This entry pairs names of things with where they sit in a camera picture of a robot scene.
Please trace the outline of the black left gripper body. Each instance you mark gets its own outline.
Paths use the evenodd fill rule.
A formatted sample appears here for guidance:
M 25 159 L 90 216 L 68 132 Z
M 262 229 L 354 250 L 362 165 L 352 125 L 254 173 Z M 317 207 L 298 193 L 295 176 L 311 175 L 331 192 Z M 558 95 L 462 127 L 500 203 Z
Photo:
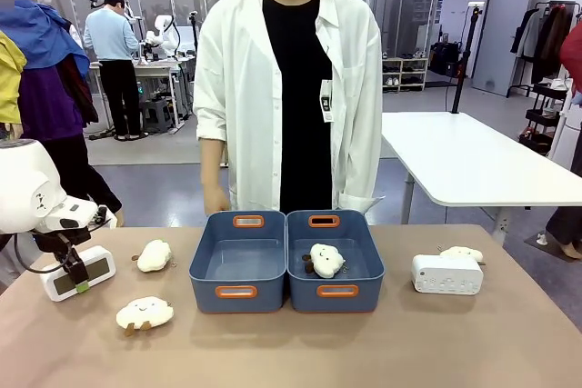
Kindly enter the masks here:
M 87 227 L 81 229 L 65 229 L 47 234 L 34 231 L 34 240 L 38 248 L 52 254 L 62 265 L 73 265 L 80 261 L 75 249 L 79 244 L 91 238 Z

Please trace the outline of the person's right hand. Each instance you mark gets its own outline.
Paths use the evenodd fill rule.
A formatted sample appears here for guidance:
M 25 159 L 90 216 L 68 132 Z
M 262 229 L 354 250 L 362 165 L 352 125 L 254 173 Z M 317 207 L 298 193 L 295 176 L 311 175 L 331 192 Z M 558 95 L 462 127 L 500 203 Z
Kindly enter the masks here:
M 230 209 L 229 200 L 221 186 L 205 185 L 203 188 L 204 208 L 207 216 Z

